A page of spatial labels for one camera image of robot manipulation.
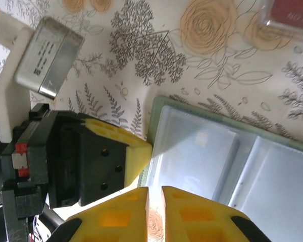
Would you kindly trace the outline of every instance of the floral wallpaper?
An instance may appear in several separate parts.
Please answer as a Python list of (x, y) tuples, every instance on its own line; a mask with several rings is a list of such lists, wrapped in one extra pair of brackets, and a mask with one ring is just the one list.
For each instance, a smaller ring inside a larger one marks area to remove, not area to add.
[[(259, 0), (0, 0), (85, 36), (54, 101), (145, 138), (166, 95), (303, 142), (303, 42), (257, 24)], [(0, 46), (0, 72), (9, 51)]]

